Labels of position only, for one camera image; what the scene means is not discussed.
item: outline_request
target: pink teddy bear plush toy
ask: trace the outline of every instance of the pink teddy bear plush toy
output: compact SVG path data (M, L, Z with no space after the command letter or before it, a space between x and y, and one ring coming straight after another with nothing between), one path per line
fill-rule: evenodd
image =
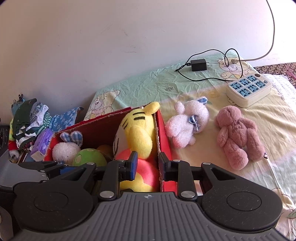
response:
M243 118L239 108L226 106L215 117L215 123L221 128L217 143L223 147L230 166L241 170L250 160L259 161L264 156L264 146L257 134L254 121Z
M205 107L206 97L199 100L191 100L182 104L177 102L175 110L178 115L173 116L165 125L165 132L168 137L172 137L176 148L184 148L193 145L195 137L193 134L204 130L209 122L209 111Z

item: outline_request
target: green ball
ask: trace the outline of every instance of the green ball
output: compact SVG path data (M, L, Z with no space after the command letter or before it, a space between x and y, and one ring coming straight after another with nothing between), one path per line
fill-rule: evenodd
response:
M107 161L103 154L92 148L83 149L78 152L73 160L73 166L81 166L87 162L94 162L98 167L107 165Z

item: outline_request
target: white cable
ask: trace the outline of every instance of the white cable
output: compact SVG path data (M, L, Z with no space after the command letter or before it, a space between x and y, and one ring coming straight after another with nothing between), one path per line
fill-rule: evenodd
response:
M273 13L272 13L271 7L270 7L270 5L269 5L269 3L268 3L267 0L266 0L266 2L267 2L268 7L269 7L269 9L270 9L270 13L271 13L271 16L272 16L272 21L273 21L273 23L274 23L274 35L275 35L276 26L275 26L275 22L274 22L274 15L273 15ZM267 55L271 52L271 50L272 50L272 48L273 48L273 46L274 46L274 35L273 35L273 37L272 37L272 45L271 45L271 48L270 48L270 50L269 50L265 55L263 55L263 56L261 56L261 57L259 57L259 58L254 58L254 59L242 59L241 62L259 60L259 59L262 59L262 58L264 58L265 56L267 56ZM231 62L232 62L233 64L236 64L236 63L238 62L238 60L236 60L236 59L232 59Z

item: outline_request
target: carpet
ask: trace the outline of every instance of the carpet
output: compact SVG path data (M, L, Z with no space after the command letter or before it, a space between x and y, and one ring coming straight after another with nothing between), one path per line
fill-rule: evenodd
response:
M296 63L266 65L254 67L254 69L261 74L283 74L296 88Z

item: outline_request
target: black joint disc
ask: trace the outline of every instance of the black joint disc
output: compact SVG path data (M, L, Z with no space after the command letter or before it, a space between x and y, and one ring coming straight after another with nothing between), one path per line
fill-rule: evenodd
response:
M83 222L91 213L92 196L75 181L20 183L13 212L21 228L60 232Z
M243 178L215 183L203 195L201 206L215 223L240 232L270 229L282 211L273 191Z

